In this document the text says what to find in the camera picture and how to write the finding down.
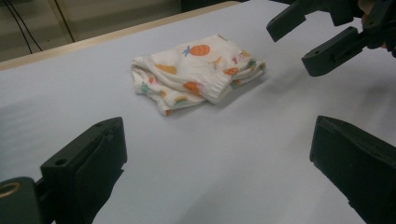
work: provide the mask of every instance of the table surface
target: table surface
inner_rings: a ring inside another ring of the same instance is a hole
[[[37,180],[51,155],[121,116],[129,160],[94,223],[364,223],[310,145],[318,115],[396,143],[394,59],[366,49],[310,77],[301,58],[346,27],[316,12],[274,43],[265,26],[285,7],[250,0],[1,71],[0,180]],[[265,75],[171,117],[134,93],[134,57],[213,34],[267,61]]]

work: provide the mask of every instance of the white table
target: white table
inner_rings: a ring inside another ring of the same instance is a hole
[[[265,26],[285,7],[251,0],[0,72],[0,181],[38,179],[80,133],[122,116],[129,160],[94,223],[364,223],[309,150],[318,115],[395,145],[395,61],[366,49],[310,77],[300,59],[345,26],[317,12],[274,43]],[[134,57],[213,34],[267,61],[266,75],[171,117],[134,93]]]

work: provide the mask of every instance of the fabric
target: fabric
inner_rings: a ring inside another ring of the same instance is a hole
[[[265,63],[220,35],[134,58],[135,92],[164,115],[204,101],[217,104],[232,89],[260,76]]]

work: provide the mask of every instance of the white cloth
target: white cloth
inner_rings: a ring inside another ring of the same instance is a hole
[[[134,58],[135,92],[164,115],[206,100],[217,104],[232,89],[260,76],[265,63],[220,35]]]

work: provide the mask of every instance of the folded cloth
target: folded cloth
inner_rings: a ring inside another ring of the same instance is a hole
[[[217,104],[231,90],[260,76],[265,63],[220,35],[134,58],[135,92],[157,102],[164,115],[206,100]]]

